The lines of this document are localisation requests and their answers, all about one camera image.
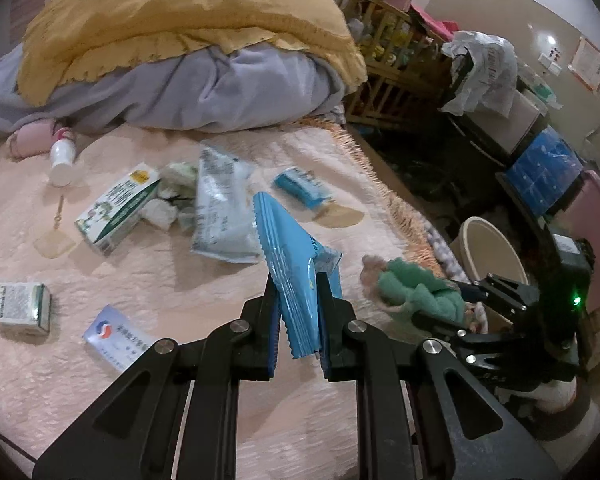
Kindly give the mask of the green cloth rag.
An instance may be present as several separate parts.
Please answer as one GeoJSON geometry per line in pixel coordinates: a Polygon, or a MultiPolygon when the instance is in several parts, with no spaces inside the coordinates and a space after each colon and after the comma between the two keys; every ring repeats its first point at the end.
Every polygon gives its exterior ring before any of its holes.
{"type": "Polygon", "coordinates": [[[365,297],[395,318],[410,322],[414,313],[422,311],[446,322],[465,322],[465,301],[450,281],[402,258],[365,255],[362,265],[365,297]]]}

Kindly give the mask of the white blue medicine box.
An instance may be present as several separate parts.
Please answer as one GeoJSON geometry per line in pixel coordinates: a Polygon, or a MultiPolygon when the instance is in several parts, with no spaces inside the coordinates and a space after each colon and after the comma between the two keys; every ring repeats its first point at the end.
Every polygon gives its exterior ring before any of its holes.
{"type": "Polygon", "coordinates": [[[118,372],[127,370],[156,341],[110,304],[88,326],[83,339],[118,372]]]}

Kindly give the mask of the green white medicine box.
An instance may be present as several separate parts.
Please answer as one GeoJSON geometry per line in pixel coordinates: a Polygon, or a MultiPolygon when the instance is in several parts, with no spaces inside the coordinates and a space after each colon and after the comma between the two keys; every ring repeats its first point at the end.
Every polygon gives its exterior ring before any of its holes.
{"type": "Polygon", "coordinates": [[[37,335],[50,332],[52,295],[43,283],[0,283],[0,327],[37,335]]]}

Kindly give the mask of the blue foil wrapper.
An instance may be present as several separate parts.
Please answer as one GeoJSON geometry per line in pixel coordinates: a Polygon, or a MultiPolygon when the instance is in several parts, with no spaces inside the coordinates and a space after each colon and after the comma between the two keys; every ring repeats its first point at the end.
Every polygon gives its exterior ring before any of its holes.
{"type": "Polygon", "coordinates": [[[253,211],[262,252],[286,325],[291,355],[302,359],[321,350],[317,275],[324,272],[329,286],[341,294],[342,253],[320,243],[300,226],[273,196],[253,196],[253,211]]]}

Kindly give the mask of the green white milk carton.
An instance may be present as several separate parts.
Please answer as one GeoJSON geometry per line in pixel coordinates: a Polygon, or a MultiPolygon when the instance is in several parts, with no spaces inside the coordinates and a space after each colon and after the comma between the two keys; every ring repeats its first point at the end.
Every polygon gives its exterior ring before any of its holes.
{"type": "Polygon", "coordinates": [[[74,222],[85,243],[108,257],[140,221],[159,183],[158,171],[142,162],[108,188],[74,222]]]}

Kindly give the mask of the white tissue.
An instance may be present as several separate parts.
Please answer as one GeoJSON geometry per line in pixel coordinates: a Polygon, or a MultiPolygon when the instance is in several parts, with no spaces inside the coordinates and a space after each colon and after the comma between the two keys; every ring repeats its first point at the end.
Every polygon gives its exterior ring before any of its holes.
{"type": "Polygon", "coordinates": [[[190,162],[169,162],[159,170],[155,198],[140,210],[140,218],[154,228],[169,231],[176,223],[183,233],[196,222],[198,168],[190,162]]]}

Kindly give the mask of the pink storage bin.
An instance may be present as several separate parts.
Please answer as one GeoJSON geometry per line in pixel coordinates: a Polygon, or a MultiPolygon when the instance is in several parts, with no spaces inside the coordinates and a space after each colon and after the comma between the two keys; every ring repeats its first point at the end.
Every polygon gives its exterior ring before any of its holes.
{"type": "Polygon", "coordinates": [[[572,238],[587,240],[593,249],[595,262],[588,289],[586,310],[600,308],[600,177],[590,170],[581,174],[582,185],[564,210],[562,222],[572,238]]]}

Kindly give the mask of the blue plastic wrapped pack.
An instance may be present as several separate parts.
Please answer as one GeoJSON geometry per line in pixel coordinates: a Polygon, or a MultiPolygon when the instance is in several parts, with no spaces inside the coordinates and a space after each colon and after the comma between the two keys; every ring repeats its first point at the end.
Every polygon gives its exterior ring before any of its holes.
{"type": "Polygon", "coordinates": [[[577,153],[552,127],[543,129],[506,171],[509,184],[535,217],[546,214],[583,170],[577,153]]]}

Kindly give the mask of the grey white plastic package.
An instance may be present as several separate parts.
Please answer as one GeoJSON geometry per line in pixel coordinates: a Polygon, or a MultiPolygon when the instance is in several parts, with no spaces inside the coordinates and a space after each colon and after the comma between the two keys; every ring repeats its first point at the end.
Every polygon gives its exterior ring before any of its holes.
{"type": "Polygon", "coordinates": [[[204,144],[199,157],[192,252],[234,264],[258,263],[249,162],[204,144]]]}

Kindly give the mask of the white plastic bag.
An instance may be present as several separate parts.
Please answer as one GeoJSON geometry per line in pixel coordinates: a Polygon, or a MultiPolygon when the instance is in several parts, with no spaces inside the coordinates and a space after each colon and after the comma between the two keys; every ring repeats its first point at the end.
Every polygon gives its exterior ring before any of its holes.
{"type": "Polygon", "coordinates": [[[518,66],[514,46],[505,38],[460,30],[442,44],[452,60],[455,96],[442,112],[455,116],[487,110],[509,116],[517,90],[518,66]]]}

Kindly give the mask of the small blue tissue pack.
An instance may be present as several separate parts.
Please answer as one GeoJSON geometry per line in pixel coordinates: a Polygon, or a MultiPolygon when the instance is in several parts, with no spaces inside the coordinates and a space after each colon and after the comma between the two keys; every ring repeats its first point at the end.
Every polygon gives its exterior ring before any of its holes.
{"type": "Polygon", "coordinates": [[[332,199],[332,194],[311,171],[290,167],[278,174],[274,180],[276,188],[286,192],[303,206],[317,209],[332,199]]]}

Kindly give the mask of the wooden baby crib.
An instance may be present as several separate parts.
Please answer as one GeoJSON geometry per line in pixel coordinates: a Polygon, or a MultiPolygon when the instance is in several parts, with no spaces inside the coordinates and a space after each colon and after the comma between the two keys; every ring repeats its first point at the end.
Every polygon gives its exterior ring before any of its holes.
{"type": "Polygon", "coordinates": [[[412,110],[437,106],[451,91],[452,60],[444,39],[413,10],[382,0],[335,0],[351,29],[367,80],[343,99],[355,125],[396,128],[412,110]]]}

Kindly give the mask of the white plastic bottle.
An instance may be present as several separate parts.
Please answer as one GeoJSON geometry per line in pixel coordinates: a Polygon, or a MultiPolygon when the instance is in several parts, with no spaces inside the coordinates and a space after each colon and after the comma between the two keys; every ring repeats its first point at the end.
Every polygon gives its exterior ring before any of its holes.
{"type": "Polygon", "coordinates": [[[48,180],[56,188],[69,185],[76,172],[76,144],[70,139],[56,141],[50,149],[50,175],[48,180]]]}

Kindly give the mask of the pink cloth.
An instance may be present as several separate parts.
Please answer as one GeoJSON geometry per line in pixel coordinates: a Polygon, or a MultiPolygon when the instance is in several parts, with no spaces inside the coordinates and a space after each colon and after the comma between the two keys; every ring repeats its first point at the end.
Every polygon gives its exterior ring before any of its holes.
{"type": "Polygon", "coordinates": [[[24,159],[48,153],[59,140],[76,140],[76,133],[56,119],[40,119],[23,125],[7,140],[9,156],[24,159]]]}

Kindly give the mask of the lavender grey duvet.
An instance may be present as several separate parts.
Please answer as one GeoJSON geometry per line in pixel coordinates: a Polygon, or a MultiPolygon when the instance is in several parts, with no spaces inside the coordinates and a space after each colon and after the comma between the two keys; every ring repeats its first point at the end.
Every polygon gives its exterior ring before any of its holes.
{"type": "Polygon", "coordinates": [[[41,119],[99,134],[138,128],[222,133],[330,112],[346,92],[340,76],[312,54],[256,44],[232,54],[217,47],[117,68],[95,82],[70,82],[42,106],[17,91],[22,49],[0,58],[0,138],[41,119]]]}

